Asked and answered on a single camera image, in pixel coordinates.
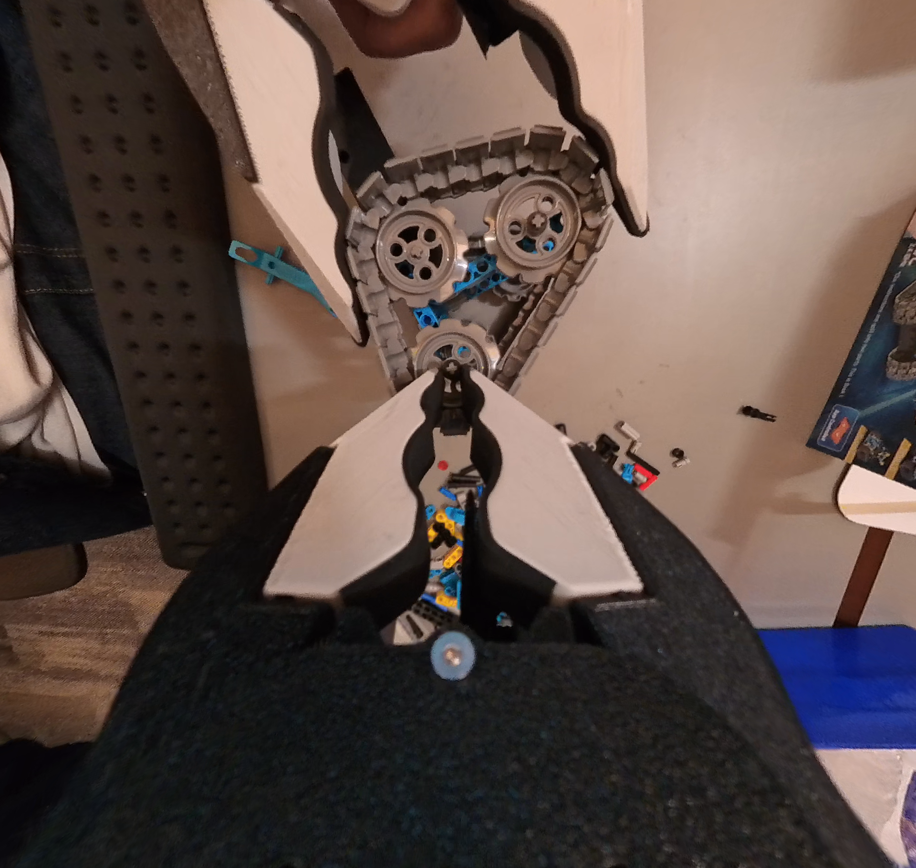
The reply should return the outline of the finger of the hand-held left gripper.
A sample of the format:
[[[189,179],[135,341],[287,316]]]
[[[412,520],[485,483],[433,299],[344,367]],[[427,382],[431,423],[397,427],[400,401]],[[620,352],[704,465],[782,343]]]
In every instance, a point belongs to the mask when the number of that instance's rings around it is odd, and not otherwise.
[[[202,0],[258,176],[254,191],[358,345],[367,342],[346,264],[333,176],[333,69],[314,32],[268,0]]]
[[[519,31],[541,51],[560,113],[606,171],[616,213],[631,235],[646,235],[643,1],[477,1],[496,20],[496,37]]]

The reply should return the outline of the blue plastic bin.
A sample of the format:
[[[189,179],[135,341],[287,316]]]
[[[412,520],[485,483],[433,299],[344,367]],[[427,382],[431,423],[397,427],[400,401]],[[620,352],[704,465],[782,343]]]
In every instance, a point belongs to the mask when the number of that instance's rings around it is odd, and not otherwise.
[[[915,631],[762,630],[812,747],[915,751]]]

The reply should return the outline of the blue brick separator tool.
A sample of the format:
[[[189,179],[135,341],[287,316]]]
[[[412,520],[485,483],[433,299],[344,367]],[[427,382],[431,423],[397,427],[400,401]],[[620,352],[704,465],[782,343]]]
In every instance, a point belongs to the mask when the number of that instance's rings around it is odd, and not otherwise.
[[[336,316],[311,276],[301,267],[288,263],[283,252],[282,246],[271,253],[241,241],[232,241],[228,248],[231,258],[262,272],[268,285],[277,280],[285,282],[311,295],[331,316]]]

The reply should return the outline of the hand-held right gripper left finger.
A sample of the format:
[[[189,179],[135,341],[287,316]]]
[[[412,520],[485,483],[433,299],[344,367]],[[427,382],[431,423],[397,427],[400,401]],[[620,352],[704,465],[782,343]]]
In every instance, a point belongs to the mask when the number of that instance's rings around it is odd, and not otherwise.
[[[425,501],[444,377],[425,372],[344,433],[264,585],[267,598],[411,601],[429,570]]]

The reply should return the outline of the clear plastic bags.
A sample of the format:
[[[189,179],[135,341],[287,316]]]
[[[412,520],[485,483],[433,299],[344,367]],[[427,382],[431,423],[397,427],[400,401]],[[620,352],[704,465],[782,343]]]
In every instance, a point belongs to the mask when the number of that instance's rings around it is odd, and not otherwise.
[[[914,866],[913,749],[817,750],[860,822],[897,866]]]

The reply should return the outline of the person's left hand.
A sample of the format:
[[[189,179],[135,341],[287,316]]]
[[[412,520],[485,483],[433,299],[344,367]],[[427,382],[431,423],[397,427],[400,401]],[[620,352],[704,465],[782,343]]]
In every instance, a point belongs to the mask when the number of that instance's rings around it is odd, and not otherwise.
[[[395,17],[358,5],[356,14],[348,17],[347,31],[366,56],[399,59],[451,46],[463,20],[456,0],[412,0]]]

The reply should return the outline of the black dimpled pad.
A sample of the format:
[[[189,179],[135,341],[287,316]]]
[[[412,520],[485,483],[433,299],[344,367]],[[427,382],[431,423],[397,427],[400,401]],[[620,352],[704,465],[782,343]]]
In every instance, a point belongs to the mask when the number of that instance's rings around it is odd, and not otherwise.
[[[166,564],[267,491],[212,129],[142,0],[19,0]]]

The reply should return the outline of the person's denim jacket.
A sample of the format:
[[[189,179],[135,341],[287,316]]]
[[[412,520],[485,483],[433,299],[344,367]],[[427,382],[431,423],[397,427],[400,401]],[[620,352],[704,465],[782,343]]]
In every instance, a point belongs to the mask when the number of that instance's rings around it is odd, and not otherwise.
[[[1,2],[1,139],[17,294],[111,477],[2,454],[2,554],[143,527],[150,516],[19,0]]]

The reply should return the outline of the blue robot kit box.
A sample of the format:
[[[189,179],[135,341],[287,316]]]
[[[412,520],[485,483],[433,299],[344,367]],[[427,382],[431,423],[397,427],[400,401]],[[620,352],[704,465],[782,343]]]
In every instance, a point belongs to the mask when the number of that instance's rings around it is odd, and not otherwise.
[[[807,447],[915,486],[915,219],[911,218]]]

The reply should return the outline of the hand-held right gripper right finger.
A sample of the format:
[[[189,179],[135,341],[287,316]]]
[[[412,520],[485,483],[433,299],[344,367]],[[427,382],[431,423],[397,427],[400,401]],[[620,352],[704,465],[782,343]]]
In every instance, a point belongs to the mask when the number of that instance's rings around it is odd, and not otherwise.
[[[462,373],[484,482],[464,564],[468,610],[541,610],[638,597],[643,582],[573,443],[482,373]]]

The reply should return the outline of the brown wooden bar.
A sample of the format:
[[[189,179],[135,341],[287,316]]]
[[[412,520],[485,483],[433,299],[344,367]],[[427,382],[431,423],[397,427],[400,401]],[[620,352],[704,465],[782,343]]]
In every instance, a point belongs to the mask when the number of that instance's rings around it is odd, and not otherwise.
[[[834,629],[858,627],[893,537],[890,530],[867,528],[833,619]]]

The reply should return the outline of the white rounded board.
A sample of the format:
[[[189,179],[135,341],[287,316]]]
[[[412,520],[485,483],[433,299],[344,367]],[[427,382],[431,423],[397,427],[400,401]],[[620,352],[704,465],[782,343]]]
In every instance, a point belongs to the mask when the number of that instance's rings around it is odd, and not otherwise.
[[[841,515],[853,523],[894,533],[915,534],[915,489],[850,465],[836,492]]]

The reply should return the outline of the black toy axle pin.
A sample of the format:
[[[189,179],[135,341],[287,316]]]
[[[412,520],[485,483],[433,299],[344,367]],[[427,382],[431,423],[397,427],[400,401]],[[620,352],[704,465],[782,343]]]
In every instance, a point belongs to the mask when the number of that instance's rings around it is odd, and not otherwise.
[[[471,428],[464,413],[463,368],[463,363],[456,358],[446,359],[441,363],[444,385],[439,427],[444,437],[462,437],[467,435]]]

